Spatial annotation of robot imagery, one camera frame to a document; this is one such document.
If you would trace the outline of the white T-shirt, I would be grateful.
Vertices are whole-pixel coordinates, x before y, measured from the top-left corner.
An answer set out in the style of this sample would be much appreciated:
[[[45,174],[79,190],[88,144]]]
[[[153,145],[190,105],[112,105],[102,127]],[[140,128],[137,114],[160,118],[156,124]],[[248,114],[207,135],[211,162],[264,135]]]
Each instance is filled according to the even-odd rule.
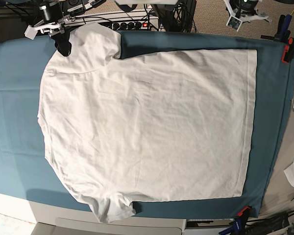
[[[121,59],[121,35],[74,30],[41,80],[45,158],[97,220],[132,203],[239,197],[253,130],[257,51],[178,50]]]

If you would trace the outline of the blue black clamp top right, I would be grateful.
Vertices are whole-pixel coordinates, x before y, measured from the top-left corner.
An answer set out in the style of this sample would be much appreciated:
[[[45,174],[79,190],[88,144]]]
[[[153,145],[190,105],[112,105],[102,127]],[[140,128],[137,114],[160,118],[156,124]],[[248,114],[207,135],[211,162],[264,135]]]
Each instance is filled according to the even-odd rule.
[[[287,43],[290,36],[289,25],[292,15],[281,15],[278,22],[277,32],[274,36],[261,35],[261,39]]]

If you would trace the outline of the black orange clamp top right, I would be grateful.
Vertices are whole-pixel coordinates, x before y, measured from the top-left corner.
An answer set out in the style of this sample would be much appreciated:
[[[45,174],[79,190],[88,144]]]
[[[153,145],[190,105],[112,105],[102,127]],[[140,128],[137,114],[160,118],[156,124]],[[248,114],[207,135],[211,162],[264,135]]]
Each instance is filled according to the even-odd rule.
[[[290,38],[284,47],[281,61],[283,63],[290,63],[294,57],[294,38]]]

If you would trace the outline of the black orange clamp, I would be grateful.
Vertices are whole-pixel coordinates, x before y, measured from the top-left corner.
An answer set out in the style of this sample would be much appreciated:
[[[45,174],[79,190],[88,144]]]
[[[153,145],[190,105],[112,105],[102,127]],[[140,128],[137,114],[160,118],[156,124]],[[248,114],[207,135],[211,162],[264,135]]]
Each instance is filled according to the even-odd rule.
[[[284,47],[281,61],[283,63],[290,63],[294,57],[294,38],[290,38]]]
[[[237,216],[241,220],[248,219],[251,211],[252,211],[252,207],[246,206],[237,214]]]

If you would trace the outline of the teal table cloth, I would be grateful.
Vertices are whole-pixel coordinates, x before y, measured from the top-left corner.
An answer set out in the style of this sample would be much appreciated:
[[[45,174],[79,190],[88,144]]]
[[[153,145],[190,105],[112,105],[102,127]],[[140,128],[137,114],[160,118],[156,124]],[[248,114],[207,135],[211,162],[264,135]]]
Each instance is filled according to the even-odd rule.
[[[122,58],[185,49],[257,50],[257,88],[250,160],[241,197],[134,203],[138,217],[221,219],[245,206],[260,211],[294,95],[294,57],[283,63],[277,42],[199,33],[123,31]],[[0,43],[0,194],[73,210],[89,211],[63,187],[45,159],[37,122],[42,73],[55,52],[52,40],[17,39]]]

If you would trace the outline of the black orange clamp bottom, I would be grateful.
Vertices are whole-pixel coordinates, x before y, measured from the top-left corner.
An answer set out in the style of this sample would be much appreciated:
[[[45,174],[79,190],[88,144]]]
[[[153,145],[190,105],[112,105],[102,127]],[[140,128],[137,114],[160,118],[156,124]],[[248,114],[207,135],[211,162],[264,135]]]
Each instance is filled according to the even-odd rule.
[[[252,207],[246,206],[237,214],[237,216],[241,220],[248,219],[251,211],[252,211]]]

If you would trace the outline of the blue clamp bottom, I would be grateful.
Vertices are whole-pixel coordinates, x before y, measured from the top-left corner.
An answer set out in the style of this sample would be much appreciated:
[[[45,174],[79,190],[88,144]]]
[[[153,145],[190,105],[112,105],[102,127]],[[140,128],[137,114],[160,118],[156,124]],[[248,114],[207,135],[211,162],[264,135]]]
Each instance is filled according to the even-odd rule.
[[[244,235],[246,223],[247,219],[235,219],[232,225],[229,228],[219,232],[219,235]]]

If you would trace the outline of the black power strip red switch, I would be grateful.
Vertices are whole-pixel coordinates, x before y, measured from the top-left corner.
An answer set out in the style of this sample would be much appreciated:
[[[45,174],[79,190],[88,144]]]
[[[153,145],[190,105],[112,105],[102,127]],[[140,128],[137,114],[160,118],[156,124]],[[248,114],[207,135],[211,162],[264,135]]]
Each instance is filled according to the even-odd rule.
[[[121,22],[121,23],[108,23],[107,27],[112,30],[129,30],[129,31],[150,31],[148,22]]]

